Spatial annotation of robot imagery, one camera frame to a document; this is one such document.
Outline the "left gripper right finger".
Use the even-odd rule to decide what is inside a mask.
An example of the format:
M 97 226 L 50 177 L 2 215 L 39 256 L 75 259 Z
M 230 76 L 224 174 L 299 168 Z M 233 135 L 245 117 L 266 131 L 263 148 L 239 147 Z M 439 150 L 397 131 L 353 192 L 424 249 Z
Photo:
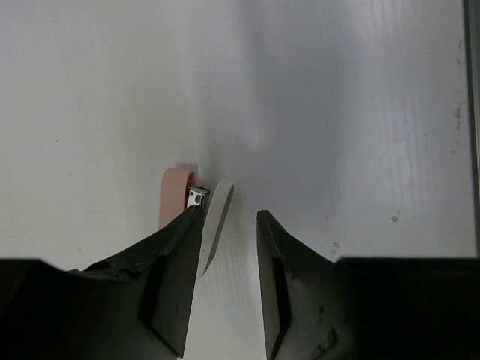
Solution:
M 268 359 L 477 359 L 479 261 L 326 259 L 256 218 Z

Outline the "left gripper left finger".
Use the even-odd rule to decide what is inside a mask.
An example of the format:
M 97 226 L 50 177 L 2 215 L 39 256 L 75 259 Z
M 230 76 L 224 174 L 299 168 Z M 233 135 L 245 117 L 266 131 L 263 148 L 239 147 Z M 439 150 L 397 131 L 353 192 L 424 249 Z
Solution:
M 203 231 L 190 207 L 84 270 L 1 260 L 3 359 L 180 359 Z

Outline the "pink white mini stapler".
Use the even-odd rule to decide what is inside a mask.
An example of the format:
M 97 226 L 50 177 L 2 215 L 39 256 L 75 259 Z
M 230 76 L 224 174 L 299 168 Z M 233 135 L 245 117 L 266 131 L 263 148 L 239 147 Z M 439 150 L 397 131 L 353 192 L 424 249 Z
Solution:
M 160 183 L 158 226 L 165 227 L 193 206 L 204 211 L 202 243 L 197 276 L 201 278 L 211 265 L 221 239 L 234 194 L 234 184 L 221 179 L 214 190 L 202 186 L 196 173 L 187 167 L 165 170 Z

